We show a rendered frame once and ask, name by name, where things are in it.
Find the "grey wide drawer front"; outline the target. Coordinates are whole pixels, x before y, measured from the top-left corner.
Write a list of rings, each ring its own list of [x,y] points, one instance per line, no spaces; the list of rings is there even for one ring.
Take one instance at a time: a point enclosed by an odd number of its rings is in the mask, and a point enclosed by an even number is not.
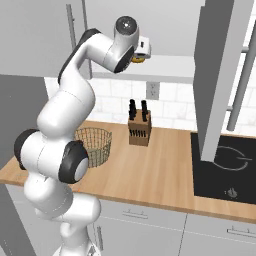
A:
[[[133,205],[108,200],[100,200],[101,218],[103,220],[119,221],[122,224],[136,224],[155,228],[182,230],[185,223],[186,214],[176,211],[151,208],[140,205]],[[144,212],[148,219],[138,219],[123,216],[123,211]]]

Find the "wooden knife block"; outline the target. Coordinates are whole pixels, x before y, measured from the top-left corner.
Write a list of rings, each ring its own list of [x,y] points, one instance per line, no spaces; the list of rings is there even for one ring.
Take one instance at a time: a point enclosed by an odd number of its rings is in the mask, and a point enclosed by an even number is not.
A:
[[[128,119],[128,130],[130,145],[147,147],[152,130],[151,112],[143,116],[142,110],[138,109],[134,119]]]

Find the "black-handled knife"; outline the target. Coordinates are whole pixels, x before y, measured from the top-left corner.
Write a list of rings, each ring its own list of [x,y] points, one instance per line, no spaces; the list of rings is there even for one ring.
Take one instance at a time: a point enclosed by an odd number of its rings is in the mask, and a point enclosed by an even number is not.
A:
[[[147,121],[147,114],[148,114],[146,100],[141,100],[141,107],[142,107],[142,120],[143,120],[143,122],[146,122]]]
[[[134,99],[130,99],[130,104],[129,104],[129,119],[130,120],[134,120],[134,118],[136,117],[136,105],[135,105],[135,100]]]

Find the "grey wall cabinet body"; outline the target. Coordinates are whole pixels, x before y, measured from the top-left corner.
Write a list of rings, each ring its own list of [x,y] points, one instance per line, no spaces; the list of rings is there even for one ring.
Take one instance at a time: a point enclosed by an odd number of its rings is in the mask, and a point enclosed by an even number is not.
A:
[[[205,0],[85,0],[87,22],[105,35],[113,35],[116,20],[133,17],[140,34],[150,41],[151,57],[113,74],[97,64],[95,78],[190,83],[200,9]]]

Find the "grey base cabinet door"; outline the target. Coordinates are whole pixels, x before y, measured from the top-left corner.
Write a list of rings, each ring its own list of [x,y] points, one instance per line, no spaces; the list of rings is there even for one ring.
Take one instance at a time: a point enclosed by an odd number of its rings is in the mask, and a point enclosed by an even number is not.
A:
[[[103,220],[94,223],[96,244],[99,248],[97,226],[103,238],[102,256],[178,256],[182,232],[119,221]]]

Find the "grey narrow drawer front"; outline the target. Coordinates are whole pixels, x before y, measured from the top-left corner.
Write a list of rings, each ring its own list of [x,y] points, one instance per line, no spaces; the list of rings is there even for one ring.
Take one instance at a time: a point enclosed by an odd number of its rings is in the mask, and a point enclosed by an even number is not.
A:
[[[234,226],[237,230],[246,231],[249,229],[256,233],[256,224],[237,222],[232,220],[200,216],[194,214],[187,215],[185,230],[195,234],[203,234],[215,238],[233,239],[243,242],[256,243],[255,238],[244,237],[227,233],[227,229]]]

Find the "grey open cabinet door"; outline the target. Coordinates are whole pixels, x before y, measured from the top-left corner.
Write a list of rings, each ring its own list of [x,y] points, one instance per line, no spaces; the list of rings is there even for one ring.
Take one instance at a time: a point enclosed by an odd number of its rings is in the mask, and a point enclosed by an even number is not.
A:
[[[199,152],[215,158],[254,0],[205,0],[194,52]]]

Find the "grey closed cabinet door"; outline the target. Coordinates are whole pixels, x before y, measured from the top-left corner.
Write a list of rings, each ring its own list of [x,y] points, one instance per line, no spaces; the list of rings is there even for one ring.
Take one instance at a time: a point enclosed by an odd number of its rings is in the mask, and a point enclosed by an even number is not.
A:
[[[0,0],[0,74],[57,77],[72,52],[66,5],[81,35],[81,0]]]

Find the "dark grey tall panel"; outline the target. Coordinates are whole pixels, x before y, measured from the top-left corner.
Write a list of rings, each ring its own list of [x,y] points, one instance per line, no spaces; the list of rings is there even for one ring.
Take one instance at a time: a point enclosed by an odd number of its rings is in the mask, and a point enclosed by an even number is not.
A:
[[[41,77],[0,74],[0,171],[14,156],[21,132],[36,127],[37,115],[48,100]],[[13,200],[0,182],[0,256],[36,256]]]

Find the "white wall socket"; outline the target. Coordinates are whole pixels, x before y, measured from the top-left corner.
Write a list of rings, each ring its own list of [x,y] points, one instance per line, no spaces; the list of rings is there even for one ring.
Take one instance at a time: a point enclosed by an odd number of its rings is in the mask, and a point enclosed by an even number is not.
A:
[[[147,82],[146,83],[146,98],[149,100],[158,100],[160,92],[159,82]]]

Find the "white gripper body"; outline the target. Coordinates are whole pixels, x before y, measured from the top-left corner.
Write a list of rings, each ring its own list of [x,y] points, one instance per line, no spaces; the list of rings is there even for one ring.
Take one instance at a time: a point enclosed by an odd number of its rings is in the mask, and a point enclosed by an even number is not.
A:
[[[146,53],[142,53],[142,52],[135,52],[134,53],[134,57],[136,59],[150,59],[151,58],[151,53],[150,52],[146,52]]]

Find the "black hob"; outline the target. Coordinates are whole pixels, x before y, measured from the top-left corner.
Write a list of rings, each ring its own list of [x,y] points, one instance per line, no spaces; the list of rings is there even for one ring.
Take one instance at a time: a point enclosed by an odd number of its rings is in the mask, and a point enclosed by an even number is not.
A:
[[[222,135],[213,162],[200,160],[190,134],[194,195],[256,205],[256,138]]]

